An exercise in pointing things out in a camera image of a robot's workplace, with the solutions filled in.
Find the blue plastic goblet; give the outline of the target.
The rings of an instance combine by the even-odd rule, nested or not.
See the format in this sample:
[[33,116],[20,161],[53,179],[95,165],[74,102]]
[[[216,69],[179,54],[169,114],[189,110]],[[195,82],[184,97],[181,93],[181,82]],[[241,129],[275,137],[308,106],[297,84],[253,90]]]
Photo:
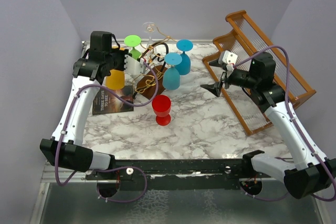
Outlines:
[[176,46],[177,49],[182,52],[180,54],[180,56],[182,57],[182,61],[175,67],[178,70],[179,74],[184,76],[187,75],[191,70],[191,60],[186,52],[193,49],[193,43],[188,39],[182,39],[176,43]]
[[176,90],[180,86],[180,73],[175,66],[182,62],[182,57],[178,53],[171,52],[164,57],[164,61],[170,67],[163,75],[163,86],[167,90]]

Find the green plastic goblet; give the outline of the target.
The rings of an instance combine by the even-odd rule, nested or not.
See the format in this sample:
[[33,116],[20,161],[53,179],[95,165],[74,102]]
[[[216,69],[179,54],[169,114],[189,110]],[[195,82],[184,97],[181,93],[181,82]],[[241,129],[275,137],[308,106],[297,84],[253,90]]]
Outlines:
[[132,58],[138,60],[141,52],[136,49],[136,46],[141,44],[141,38],[138,35],[128,35],[125,37],[124,43],[127,47],[131,48],[129,53],[132,55]]

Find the red plastic goblet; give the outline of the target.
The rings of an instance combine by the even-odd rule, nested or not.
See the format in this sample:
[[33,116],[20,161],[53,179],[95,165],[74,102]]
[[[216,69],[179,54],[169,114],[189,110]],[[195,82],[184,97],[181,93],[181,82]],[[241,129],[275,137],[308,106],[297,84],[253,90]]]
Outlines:
[[171,121],[171,100],[166,95],[157,95],[152,101],[152,108],[158,125],[166,126]]

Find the yellow plastic goblet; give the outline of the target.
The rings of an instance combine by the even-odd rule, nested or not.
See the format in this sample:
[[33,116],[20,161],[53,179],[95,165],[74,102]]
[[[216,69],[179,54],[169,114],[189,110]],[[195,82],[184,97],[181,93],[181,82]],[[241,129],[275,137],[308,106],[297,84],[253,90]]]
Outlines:
[[106,87],[111,90],[121,90],[125,86],[125,75],[123,70],[111,70],[106,77]]

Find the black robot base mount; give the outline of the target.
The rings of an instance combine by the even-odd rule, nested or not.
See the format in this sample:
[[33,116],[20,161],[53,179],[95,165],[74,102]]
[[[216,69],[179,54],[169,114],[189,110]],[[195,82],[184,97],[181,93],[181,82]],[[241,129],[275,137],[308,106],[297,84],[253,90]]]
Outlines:
[[121,171],[103,173],[94,171],[86,180],[118,182],[121,190],[140,191],[144,188],[144,177],[148,190],[193,190],[234,189],[239,182],[252,182],[254,176],[246,172],[242,159],[120,159],[112,162],[111,168],[123,167]]

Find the clear wine glass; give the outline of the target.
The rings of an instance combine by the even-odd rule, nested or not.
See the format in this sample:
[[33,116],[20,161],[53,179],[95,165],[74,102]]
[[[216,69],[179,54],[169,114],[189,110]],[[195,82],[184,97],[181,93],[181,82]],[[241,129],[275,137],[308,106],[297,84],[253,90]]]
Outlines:
[[156,31],[156,25],[154,22],[146,22],[142,25],[142,28],[145,33],[148,34],[147,48],[153,44],[152,35]]

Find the dark book three days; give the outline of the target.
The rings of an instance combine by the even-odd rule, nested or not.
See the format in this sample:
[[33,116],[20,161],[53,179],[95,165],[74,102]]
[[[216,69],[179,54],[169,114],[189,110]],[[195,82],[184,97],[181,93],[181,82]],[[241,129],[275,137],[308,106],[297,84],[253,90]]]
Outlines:
[[[133,103],[133,86],[124,86],[121,90],[115,90],[115,93],[129,103]],[[111,114],[134,111],[133,106],[127,105],[118,100],[111,93],[100,89],[92,103],[92,114]]]

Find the wooden ribbed glass divider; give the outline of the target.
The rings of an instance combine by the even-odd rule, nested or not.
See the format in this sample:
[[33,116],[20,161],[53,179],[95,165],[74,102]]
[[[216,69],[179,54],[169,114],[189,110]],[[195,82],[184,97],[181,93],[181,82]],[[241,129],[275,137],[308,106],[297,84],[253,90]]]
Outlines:
[[218,52],[202,62],[215,81],[201,87],[224,96],[247,135],[272,126],[265,115],[267,106],[284,101],[285,94],[294,109],[315,93],[278,48],[269,49],[271,40],[245,10],[228,14],[232,30],[213,39]]

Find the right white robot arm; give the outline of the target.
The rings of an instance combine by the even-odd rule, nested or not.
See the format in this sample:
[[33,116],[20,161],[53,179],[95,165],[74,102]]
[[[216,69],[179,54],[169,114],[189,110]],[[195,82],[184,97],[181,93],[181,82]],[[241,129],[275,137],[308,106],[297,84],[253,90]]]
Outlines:
[[246,177],[266,174],[284,183],[296,199],[335,185],[335,159],[329,159],[311,139],[295,115],[287,91],[274,82],[276,62],[268,52],[258,52],[249,70],[236,68],[238,56],[224,51],[209,63],[223,70],[220,81],[202,88],[219,97],[222,88],[238,86],[250,91],[249,97],[277,128],[293,162],[287,163],[257,150],[243,155],[241,171]]

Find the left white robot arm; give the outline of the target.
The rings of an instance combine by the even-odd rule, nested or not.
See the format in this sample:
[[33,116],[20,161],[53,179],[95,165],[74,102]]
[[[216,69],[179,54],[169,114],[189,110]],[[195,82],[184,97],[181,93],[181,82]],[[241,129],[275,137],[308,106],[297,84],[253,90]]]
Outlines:
[[40,150],[55,167],[79,172],[97,169],[104,179],[115,175],[113,156],[83,147],[83,132],[92,102],[105,77],[113,69],[123,70],[126,51],[113,48],[115,35],[93,31],[90,47],[73,66],[68,102],[60,122],[49,139],[43,139]]

